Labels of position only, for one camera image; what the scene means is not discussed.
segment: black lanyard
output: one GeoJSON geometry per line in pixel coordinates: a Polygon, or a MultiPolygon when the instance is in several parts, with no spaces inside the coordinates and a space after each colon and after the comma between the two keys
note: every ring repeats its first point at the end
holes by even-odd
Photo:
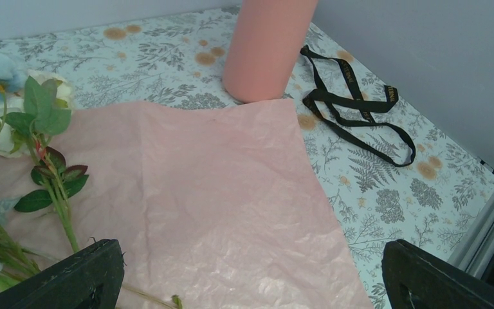
{"type": "Polygon", "coordinates": [[[355,74],[353,73],[353,69],[347,63],[347,61],[338,59],[338,58],[329,58],[329,57],[324,57],[321,56],[317,53],[314,53],[313,51],[309,50],[309,47],[305,45],[301,51],[300,54],[305,56],[311,63],[313,67],[313,78],[315,80],[315,86],[317,87],[316,89],[312,90],[303,100],[302,103],[309,108],[309,110],[317,116],[320,120],[325,122],[327,126],[329,126],[340,138],[343,138],[345,141],[352,143],[353,145],[356,145],[366,151],[370,151],[371,153],[375,154],[376,156],[380,157],[382,160],[396,166],[396,167],[404,167],[408,166],[412,163],[414,163],[414,158],[416,157],[416,147],[414,145],[414,142],[412,141],[412,138],[410,138],[410,135],[406,133],[403,129],[401,129],[398,126],[395,126],[394,124],[390,124],[388,122],[376,122],[374,118],[372,117],[371,113],[386,113],[388,112],[393,106],[395,106],[396,102],[399,100],[399,93],[398,90],[394,87],[391,86],[384,86],[385,90],[385,96],[387,98],[387,101],[365,101],[363,100],[363,95],[361,93],[361,90],[359,89],[359,84],[357,83],[357,78],[355,77],[355,74]],[[340,66],[340,70],[342,71],[343,78],[345,79],[345,82],[347,83],[347,87],[349,88],[349,92],[351,93],[351,98],[344,98],[344,97],[339,97],[335,95],[334,93],[328,92],[325,83],[321,79],[321,76],[319,76],[319,72],[317,72],[317,68],[315,67],[315,63],[313,62],[313,59],[325,59],[325,60],[334,60],[338,63],[340,66]],[[342,127],[338,126],[334,122],[326,119],[323,117],[323,114],[319,111],[319,108],[317,107],[317,104],[315,104],[315,101],[322,101],[325,102],[325,105],[328,107],[336,121],[341,125],[345,127],[390,127],[393,129],[408,145],[408,147],[411,149],[411,154],[410,154],[410,161],[405,164],[398,164],[393,159],[391,159],[390,156],[386,155],[385,153],[382,153],[381,151],[373,148],[369,144],[366,144],[362,140],[356,138],[354,135],[352,135],[350,132],[346,131],[342,127]],[[340,116],[340,113],[334,108],[333,104],[343,106],[345,108],[353,108],[357,109],[362,117],[366,121],[362,120],[348,120],[344,119],[340,116]]]}

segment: flower bouquet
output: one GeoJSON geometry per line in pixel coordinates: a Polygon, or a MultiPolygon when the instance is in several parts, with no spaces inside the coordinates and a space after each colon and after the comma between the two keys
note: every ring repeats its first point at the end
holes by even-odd
{"type": "MultiPolygon", "coordinates": [[[[88,166],[71,164],[50,146],[52,138],[71,123],[73,94],[73,86],[64,77],[29,70],[23,61],[0,53],[0,156],[10,160],[29,156],[30,178],[39,187],[24,196],[0,200],[0,291],[41,272],[35,257],[51,258],[44,248],[25,248],[7,232],[6,215],[12,209],[48,209],[48,215],[58,216],[71,253],[81,249],[71,222],[74,206],[69,199],[87,183],[88,166]]],[[[176,295],[168,304],[130,286],[123,288],[165,308],[182,308],[176,295]]]]}

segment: white rose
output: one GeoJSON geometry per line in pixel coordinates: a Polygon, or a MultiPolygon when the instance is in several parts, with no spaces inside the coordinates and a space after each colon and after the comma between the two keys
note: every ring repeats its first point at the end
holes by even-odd
{"type": "MultiPolygon", "coordinates": [[[[0,121],[3,116],[3,109],[5,108],[4,104],[0,104],[0,121]]],[[[12,97],[9,98],[6,102],[6,112],[23,112],[24,111],[24,99],[21,97],[12,97]]],[[[14,140],[13,140],[13,132],[12,127],[8,124],[4,124],[3,130],[1,130],[0,134],[0,156],[4,156],[7,158],[18,158],[22,155],[29,154],[29,149],[26,144],[20,146],[20,148],[13,153],[14,150],[14,140]]]]}
{"type": "Polygon", "coordinates": [[[39,84],[46,82],[49,79],[55,79],[60,82],[58,86],[58,90],[56,93],[56,98],[59,100],[63,100],[67,106],[58,106],[60,108],[67,108],[73,111],[75,109],[74,99],[74,91],[73,85],[66,80],[63,76],[53,73],[53,72],[45,72],[45,71],[35,71],[28,70],[29,76],[33,77],[39,84]]]}

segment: gray wall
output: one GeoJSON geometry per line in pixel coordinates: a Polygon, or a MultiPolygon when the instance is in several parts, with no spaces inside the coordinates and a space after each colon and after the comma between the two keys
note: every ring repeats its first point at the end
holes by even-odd
{"type": "MultiPolygon", "coordinates": [[[[240,2],[0,0],[0,39],[240,2]]],[[[494,1],[320,0],[314,22],[494,167],[494,1]]]]}
{"type": "Polygon", "coordinates": [[[494,1],[320,0],[314,21],[494,168],[494,1]]]}

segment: floral pattern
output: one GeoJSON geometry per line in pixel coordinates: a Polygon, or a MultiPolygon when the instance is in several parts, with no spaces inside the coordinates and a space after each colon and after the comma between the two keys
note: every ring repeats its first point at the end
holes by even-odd
{"type": "MultiPolygon", "coordinates": [[[[149,100],[181,109],[239,104],[222,87],[221,72],[239,8],[207,10],[109,26],[0,41],[0,51],[23,57],[35,70],[54,71],[75,87],[78,108],[149,100]]],[[[311,25],[306,43],[348,61],[366,98],[383,100],[383,82],[311,25]]],[[[337,95],[349,96],[334,62],[317,61],[337,95]]],[[[386,242],[404,238],[447,259],[494,191],[494,175],[404,99],[373,114],[407,130],[416,162],[396,168],[338,138],[301,99],[314,88],[308,62],[298,58],[284,97],[297,105],[312,168],[341,223],[365,289],[376,309],[390,308],[381,278],[386,242]]],[[[321,107],[323,113],[329,112],[321,107]]],[[[356,110],[338,107],[348,119],[356,110]]],[[[385,128],[346,128],[395,160],[408,147],[385,128]]]]}

